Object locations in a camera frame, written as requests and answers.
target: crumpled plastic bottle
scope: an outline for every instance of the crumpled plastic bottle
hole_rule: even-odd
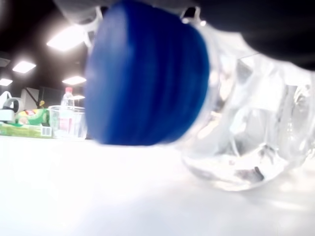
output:
[[[181,139],[185,165],[239,191],[301,165],[314,151],[314,75],[251,50],[237,33],[191,22],[206,41],[210,91]]]

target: green box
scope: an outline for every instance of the green box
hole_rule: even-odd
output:
[[[39,125],[7,124],[0,122],[0,135],[51,139],[52,129],[51,127]]]

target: red bottle cap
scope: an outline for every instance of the red bottle cap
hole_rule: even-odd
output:
[[[66,88],[65,88],[65,91],[66,91],[66,92],[72,92],[72,88],[71,88],[71,87],[66,87]]]

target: white object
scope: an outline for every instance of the white object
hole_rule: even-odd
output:
[[[32,70],[34,67],[36,67],[35,64],[27,62],[27,61],[21,61],[19,62],[12,70],[25,74],[27,72],[29,72],[30,70]]]
[[[8,86],[12,83],[13,81],[12,80],[8,80],[8,79],[0,79],[0,86]]]
[[[3,92],[3,94],[0,95],[0,109],[2,109],[6,100],[8,100],[11,97],[12,96],[11,96],[10,92],[8,92],[8,91],[5,91],[5,92]]]
[[[0,122],[1,121],[14,121],[14,111],[0,110]]]
[[[47,45],[64,52],[82,43],[84,39],[84,32],[81,28],[71,26],[58,33]]]
[[[315,161],[229,193],[170,148],[0,136],[0,209],[1,236],[313,236]]]
[[[63,83],[68,84],[68,85],[77,85],[85,81],[86,79],[81,76],[73,76],[71,78],[63,80]]]

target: black ceiling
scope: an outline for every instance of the black ceiling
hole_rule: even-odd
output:
[[[64,78],[83,75],[87,55],[83,43],[66,52],[46,45],[69,26],[51,0],[2,0],[0,15],[0,51],[8,53],[11,60],[2,73],[13,80],[12,85],[62,89]],[[21,59],[34,62],[35,69],[26,74],[13,72]]]

